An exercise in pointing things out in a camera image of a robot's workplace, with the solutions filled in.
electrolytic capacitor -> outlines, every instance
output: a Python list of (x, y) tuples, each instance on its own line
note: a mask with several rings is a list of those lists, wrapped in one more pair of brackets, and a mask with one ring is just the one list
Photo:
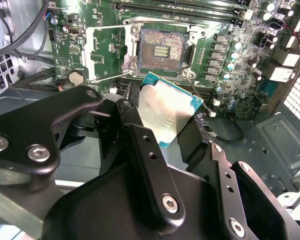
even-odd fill
[(268, 21), (271, 18), (271, 13), (263, 12), (261, 13), (260, 17), (262, 18), (263, 21)]
[(269, 35), (268, 40), (270, 40), (273, 43), (276, 43), (278, 41), (278, 38), (275, 35)]
[(255, 68), (257, 66), (257, 64), (252, 60), (248, 60), (248, 65), (252, 68)]
[(234, 47), (235, 50), (240, 50), (242, 48), (242, 44), (238, 41), (234, 41), (232, 43), (232, 47)]
[(283, 14), (285, 16), (291, 17), (294, 14), (294, 11), (287, 8), (279, 8), (278, 13)]
[(253, 77), (257, 80), (257, 81), (260, 81), (262, 79), (262, 76), (259, 75), (258, 73), (254, 72), (253, 73)]
[(232, 59), (237, 59), (237, 58), (239, 57), (239, 54), (238, 54), (237, 52), (235, 52), (235, 51), (231, 51), (231, 52), (229, 53), (229, 56), (230, 56), (230, 58), (232, 58)]
[(229, 98), (229, 103), (230, 103), (231, 105), (235, 105), (236, 100), (235, 100), (235, 98), (234, 98), (233, 96)]
[(275, 9), (275, 5), (271, 2), (266, 2), (263, 6), (263, 9), (267, 12), (271, 12), (273, 9)]
[(226, 64), (225, 64), (226, 68), (231, 71), (235, 68), (235, 65), (231, 62), (231, 61), (228, 61)]
[(230, 74), (225, 71), (224, 73), (222, 73), (222, 77), (224, 80), (228, 80), (230, 78)]
[(275, 47), (275, 45), (271, 41), (266, 41), (265, 46), (270, 49), (274, 49), (274, 47)]

black cable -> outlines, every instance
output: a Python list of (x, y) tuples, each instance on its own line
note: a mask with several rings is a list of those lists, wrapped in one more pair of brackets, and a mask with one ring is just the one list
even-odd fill
[(50, 68), (50, 69), (47, 69), (47, 70), (40, 71), (40, 72), (38, 72), (34, 75), (31, 75), (29, 77), (26, 77), (24, 79), (20, 79), (15, 84), (13, 84), (13, 86), (15, 88), (18, 88), (20, 86), (35, 83), (37, 81), (52, 78), (54, 76), (56, 76), (56, 69), (55, 68)]
[[(10, 29), (6, 19), (5, 19), (5, 16), (3, 16), (1, 12), (0, 12), (0, 19), (3, 23), (3, 25), (6, 27), (6, 29), (8, 31), (8, 35), (9, 35), (9, 38), (10, 38), (10, 43), (12, 44), (14, 42), (14, 39), (13, 39), (11, 29)], [(45, 44), (46, 44), (46, 41), (47, 41), (47, 38), (48, 38), (48, 32), (49, 32), (49, 23), (47, 21), (45, 21), (43, 41), (42, 41), (41, 47), (35, 53), (32, 53), (32, 54), (31, 53), (23, 53), (23, 52), (19, 52), (16, 49), (16, 50), (14, 50), (15, 52), (9, 52), (9, 55), (17, 57), (17, 58), (27, 57), (29, 60), (40, 61), (40, 62), (43, 62), (45, 64), (54, 65), (54, 60), (53, 59), (46, 58), (46, 57), (43, 57), (43, 56), (38, 56), (38, 54), (40, 54), (42, 52), (42, 50), (44, 49), (44, 47), (45, 47)]]
[(238, 123), (235, 121), (234, 118), (230, 118), (231, 122), (233, 123), (234, 127), (238, 130), (238, 132), (240, 133), (240, 136), (236, 139), (232, 139), (232, 140), (228, 140), (228, 139), (224, 139), (220, 136), (216, 136), (215, 139), (226, 143), (226, 144), (235, 144), (235, 143), (239, 143), (244, 139), (244, 132), (242, 131), (241, 127), (238, 125)]
[(39, 25), (41, 19), (44, 17), (44, 14), (46, 13), (48, 6), (49, 6), (49, 0), (43, 0), (43, 5), (38, 15), (35, 17), (34, 21), (14, 43), (0, 49), (0, 56), (9, 54), (9, 52), (14, 51), (16, 48), (20, 47), (30, 38), (30, 36), (33, 34), (35, 29)]

capacitor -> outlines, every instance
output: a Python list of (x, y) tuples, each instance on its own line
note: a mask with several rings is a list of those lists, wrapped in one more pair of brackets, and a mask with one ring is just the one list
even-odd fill
[(273, 43), (276, 43), (278, 41), (278, 37), (275, 35), (269, 34), (268, 40), (272, 41)]
[(224, 80), (228, 80), (230, 78), (230, 74), (225, 71), (225, 72), (222, 73), (222, 77), (223, 77)]
[(229, 56), (230, 56), (230, 58), (232, 58), (232, 59), (237, 59), (237, 58), (239, 57), (239, 54), (238, 54), (237, 52), (235, 52), (235, 51), (231, 51), (231, 52), (229, 53)]
[(271, 12), (273, 9), (275, 9), (275, 5), (271, 2), (266, 2), (263, 6), (263, 9), (267, 12)]
[(226, 108), (227, 108), (228, 110), (232, 110), (233, 107), (234, 107), (234, 106), (231, 105), (230, 103), (228, 103), (228, 104), (226, 105)]
[(232, 47), (234, 47), (235, 50), (240, 50), (242, 48), (242, 44), (239, 41), (234, 41), (232, 43)]
[(222, 87), (220, 86), (220, 84), (215, 85), (214, 89), (215, 89), (218, 93), (222, 93)]
[(257, 64), (254, 61), (252, 61), (252, 60), (248, 60), (248, 65), (250, 67), (252, 67), (253, 69), (257, 66)]
[(235, 68), (235, 65), (231, 62), (231, 61), (228, 61), (226, 64), (225, 64), (226, 68), (228, 70), (233, 70)]
[(260, 76), (258, 73), (254, 72), (253, 77), (257, 80), (260, 81), (262, 79), (262, 76)]
[(69, 81), (75, 86), (83, 84), (85, 80), (86, 77), (82, 71), (74, 70), (69, 74)]
[(263, 21), (268, 21), (271, 18), (271, 13), (263, 12), (261, 13), (260, 17), (262, 18)]
[(275, 45), (271, 41), (266, 41), (264, 45), (270, 49), (274, 49), (275, 47)]
[(287, 8), (279, 8), (278, 13), (291, 17), (294, 14), (294, 11)]
[(235, 105), (236, 100), (235, 100), (235, 98), (234, 98), (233, 96), (229, 98), (229, 103), (230, 103), (231, 105)]

white connector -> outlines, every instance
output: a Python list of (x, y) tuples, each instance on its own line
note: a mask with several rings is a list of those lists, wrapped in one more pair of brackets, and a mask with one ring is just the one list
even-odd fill
[(213, 104), (213, 106), (218, 107), (218, 106), (220, 106), (221, 102), (214, 98), (213, 101), (212, 101), (212, 104)]

black plastic bracket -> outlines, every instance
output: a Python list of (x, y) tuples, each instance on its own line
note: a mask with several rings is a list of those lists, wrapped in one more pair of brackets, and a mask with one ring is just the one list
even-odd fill
[(145, 218), (159, 233), (171, 234), (184, 222), (186, 211), (156, 137), (151, 129), (143, 127), (131, 101), (121, 99), (117, 107), (128, 140), (130, 160), (140, 182), (140, 201), (147, 203)]

